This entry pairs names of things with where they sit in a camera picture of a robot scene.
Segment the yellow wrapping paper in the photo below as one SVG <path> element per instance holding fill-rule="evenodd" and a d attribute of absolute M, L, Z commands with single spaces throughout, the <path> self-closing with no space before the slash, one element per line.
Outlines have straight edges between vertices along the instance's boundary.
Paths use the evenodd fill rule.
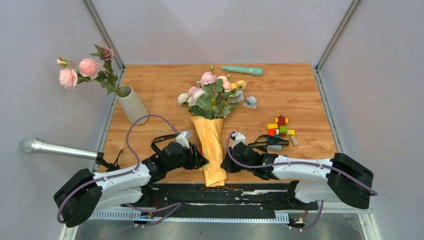
<path fill-rule="evenodd" d="M 209 164 L 202 168 L 206 187 L 224 186 L 227 178 L 226 171 L 221 168 L 224 160 L 221 145 L 224 119 L 209 120 L 202 116 L 192 116 L 190 119 L 200 138 L 203 156 L 209 160 Z"/>

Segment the microphone head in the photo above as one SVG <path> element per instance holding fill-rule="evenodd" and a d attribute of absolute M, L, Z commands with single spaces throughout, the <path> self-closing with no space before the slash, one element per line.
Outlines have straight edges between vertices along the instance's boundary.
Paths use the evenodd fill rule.
<path fill-rule="evenodd" d="M 28 137 L 22 140 L 20 143 L 20 149 L 27 153 L 32 153 L 34 150 L 34 145 L 36 144 L 38 138 Z"/>

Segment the flower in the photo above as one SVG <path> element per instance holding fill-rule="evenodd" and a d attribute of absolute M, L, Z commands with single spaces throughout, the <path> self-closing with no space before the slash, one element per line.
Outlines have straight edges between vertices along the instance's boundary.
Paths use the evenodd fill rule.
<path fill-rule="evenodd" d="M 222 87 L 226 93 L 231 91 L 231 83 L 229 81 L 224 81 Z"/>
<path fill-rule="evenodd" d="M 235 84 L 237 84 L 237 86 L 241 88 L 241 90 L 244 90 L 246 88 L 246 82 L 243 80 L 237 81 Z"/>
<path fill-rule="evenodd" d="M 83 59 L 78 67 L 83 77 L 95 79 L 99 75 L 100 65 L 92 58 Z"/>
<path fill-rule="evenodd" d="M 103 53 L 104 53 L 103 59 L 105 61 L 108 61 L 108 60 L 115 58 L 113 49 L 109 48 L 108 46 L 102 46 L 101 49 L 103 50 Z"/>
<path fill-rule="evenodd" d="M 67 61 L 66 59 L 64 59 L 64 58 L 61 58 L 61 57 L 59 57 L 59 58 L 56 60 L 56 63 L 57 63 L 59 66 L 61 66 L 62 68 L 66 68 L 66 67 L 67 67 L 67 65 L 68 65 L 68 61 Z"/>
<path fill-rule="evenodd" d="M 194 98 L 192 96 L 190 96 L 187 100 L 188 106 L 192 107 L 194 105 L 196 105 L 196 101 L 194 100 Z"/>
<path fill-rule="evenodd" d="M 189 94 L 187 92 L 183 92 L 178 96 L 176 102 L 178 103 L 178 105 L 181 106 L 183 105 L 183 103 L 187 102 L 188 99 L 189 99 Z"/>
<path fill-rule="evenodd" d="M 243 92 L 241 90 L 237 90 L 235 92 L 235 99 L 237 99 L 238 102 L 241 102 L 245 99 L 245 96 L 243 96 Z"/>
<path fill-rule="evenodd" d="M 200 83 L 201 85 L 208 85 L 208 84 L 213 84 L 217 81 L 217 76 L 210 71 L 207 71 L 205 73 L 203 73 L 203 75 L 200 78 Z"/>
<path fill-rule="evenodd" d="M 73 69 L 64 68 L 60 70 L 59 82 L 66 89 L 74 89 L 78 83 L 78 75 Z"/>
<path fill-rule="evenodd" d="M 197 103 L 197 101 L 198 101 L 198 99 L 200 98 L 200 96 L 201 96 L 201 95 L 203 95 L 203 94 L 205 94 L 205 93 L 206 93 L 206 91 L 205 91 L 205 90 L 203 90 L 203 89 L 196 91 L 196 92 L 193 94 L 193 99 L 194 99 L 194 101 Z"/>
<path fill-rule="evenodd" d="M 188 95 L 190 95 L 190 97 L 193 97 L 193 94 L 195 94 L 195 92 L 199 91 L 200 89 L 202 89 L 202 88 L 198 87 L 198 86 L 192 86 L 188 90 Z"/>
<path fill-rule="evenodd" d="M 226 76 L 218 76 L 216 79 L 222 79 L 222 81 L 225 83 L 225 82 L 228 82 L 228 78 L 226 77 Z"/>
<path fill-rule="evenodd" d="M 256 99 L 256 97 L 250 96 L 246 98 L 246 102 L 244 103 L 244 106 L 251 109 L 255 109 L 258 107 L 257 103 L 258 103 L 258 100 Z"/>

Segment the gray wall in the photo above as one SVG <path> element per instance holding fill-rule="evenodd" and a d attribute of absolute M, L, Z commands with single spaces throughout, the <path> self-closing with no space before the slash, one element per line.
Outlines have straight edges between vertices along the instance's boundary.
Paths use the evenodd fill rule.
<path fill-rule="evenodd" d="M 316 64 L 351 0 L 93 2 L 125 64 Z"/>
<path fill-rule="evenodd" d="M 66 90 L 60 55 L 77 63 L 103 44 L 81 1 L 0 3 L 0 233 L 3 240 L 56 240 L 53 194 L 93 162 L 27 154 L 25 137 L 97 150 L 111 98 L 95 83 Z"/>
<path fill-rule="evenodd" d="M 382 239 L 422 239 L 424 4 L 362 2 L 324 82 L 346 153 L 374 172 Z"/>

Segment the wooden table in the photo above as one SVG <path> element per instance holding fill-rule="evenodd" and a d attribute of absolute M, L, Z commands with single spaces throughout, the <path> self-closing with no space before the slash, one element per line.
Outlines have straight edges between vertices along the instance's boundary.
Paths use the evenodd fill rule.
<path fill-rule="evenodd" d="M 228 72 L 221 70 L 222 64 L 215 64 L 217 76 Z M 244 80 L 245 97 L 255 96 L 256 109 L 236 109 L 224 120 L 222 145 L 225 145 L 231 131 L 246 135 L 246 143 L 254 142 L 259 135 L 267 134 L 267 124 L 283 115 L 289 119 L 289 129 L 296 132 L 299 146 L 283 147 L 280 155 L 301 159 L 332 158 L 336 145 L 321 101 L 314 73 L 309 64 L 237 64 L 244 67 L 263 68 L 262 76 L 231 73 L 230 82 Z M 178 131 L 190 130 L 190 141 L 199 144 L 196 130 L 190 122 L 187 108 L 177 105 L 177 97 L 193 86 L 204 72 L 209 71 L 207 64 L 190 65 L 129 65 L 126 68 L 122 85 L 130 85 L 144 103 L 148 112 L 168 119 Z M 119 165 L 127 168 L 136 164 L 134 155 L 125 144 L 125 136 L 131 123 L 119 103 L 111 121 L 104 148 L 105 160 L 113 162 L 123 149 Z M 150 145 L 158 136 L 172 134 L 168 125 L 157 117 L 150 117 L 142 125 L 136 126 L 130 134 L 129 142 L 141 160 L 154 152 Z M 169 141 L 158 143 L 163 148 Z M 228 173 L 226 183 L 272 183 L 242 170 Z M 200 170 L 183 168 L 168 172 L 162 183 L 203 183 L 204 175 Z"/>

